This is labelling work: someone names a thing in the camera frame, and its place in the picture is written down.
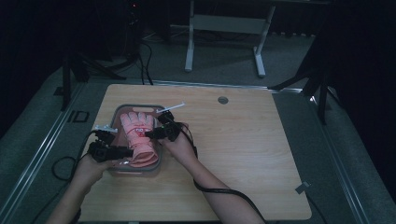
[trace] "dark background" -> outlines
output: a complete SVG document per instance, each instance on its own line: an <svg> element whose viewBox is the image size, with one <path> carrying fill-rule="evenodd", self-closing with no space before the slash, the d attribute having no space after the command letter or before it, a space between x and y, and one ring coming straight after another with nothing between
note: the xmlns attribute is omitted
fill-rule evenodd
<svg viewBox="0 0 396 224"><path fill-rule="evenodd" d="M134 1L135 22L169 39L169 24L188 24L189 1ZM214 13L213 1L196 1L196 11ZM254 5L232 2L220 15L265 17ZM83 51L94 59L137 52L121 35L131 10L127 1L2 1L0 6L0 104L2 136L44 80L62 65L64 54ZM270 31L315 35L304 69L330 69L331 86L353 121L393 199L396 184L396 3L386 0L278 3Z"/></svg>

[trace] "white metal stand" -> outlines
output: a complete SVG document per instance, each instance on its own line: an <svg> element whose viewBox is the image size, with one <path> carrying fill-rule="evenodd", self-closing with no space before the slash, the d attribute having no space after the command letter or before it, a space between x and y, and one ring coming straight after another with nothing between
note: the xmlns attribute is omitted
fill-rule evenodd
<svg viewBox="0 0 396 224"><path fill-rule="evenodd" d="M264 65L262 62L262 46L268 34L276 7L270 7L270 11L266 20L250 19L250 18L234 18L222 16L208 16L194 14L194 0L190 5L190 30L189 30L189 46L187 48L185 71L192 71L192 61L194 53L194 30L221 31L261 35L262 38L257 47L253 48L253 54L256 60L256 66L259 77L265 76Z"/></svg>

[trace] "person's right hand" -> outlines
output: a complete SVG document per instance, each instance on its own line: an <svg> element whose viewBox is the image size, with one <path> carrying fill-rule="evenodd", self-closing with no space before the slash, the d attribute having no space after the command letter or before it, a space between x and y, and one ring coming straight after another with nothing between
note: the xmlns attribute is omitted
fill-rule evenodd
<svg viewBox="0 0 396 224"><path fill-rule="evenodd" d="M188 124L184 123L182 130L187 133ZM191 162L197 161L194 154L194 150L192 149L192 145L190 144L187 136L180 132L177 139L174 142L169 141L168 138L159 139L158 140L161 145L166 147L170 153L175 157L175 159L180 162L182 165L186 166Z"/></svg>

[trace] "person's left hand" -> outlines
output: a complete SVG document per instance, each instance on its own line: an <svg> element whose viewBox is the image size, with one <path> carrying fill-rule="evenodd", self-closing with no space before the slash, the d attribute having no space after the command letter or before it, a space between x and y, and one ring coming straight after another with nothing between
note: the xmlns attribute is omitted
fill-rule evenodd
<svg viewBox="0 0 396 224"><path fill-rule="evenodd" d="M91 186L102 178L103 172L113 165L113 161L97 162L87 154L79 161L71 185L87 194Z"/></svg>

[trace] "wooden table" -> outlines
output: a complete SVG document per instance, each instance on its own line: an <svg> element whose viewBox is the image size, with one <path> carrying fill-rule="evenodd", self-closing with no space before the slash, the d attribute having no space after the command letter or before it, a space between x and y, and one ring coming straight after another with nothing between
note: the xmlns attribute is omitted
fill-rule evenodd
<svg viewBox="0 0 396 224"><path fill-rule="evenodd" d="M227 97L228 104L220 104L220 96ZM267 220L311 217L304 193L295 191L302 182L268 90L110 85L94 125L110 123L119 105L181 102L186 105L172 113L176 121L190 124L199 160L210 171L244 192ZM105 172L81 209L81 221L218 220L191 176L167 150L154 177Z"/></svg>

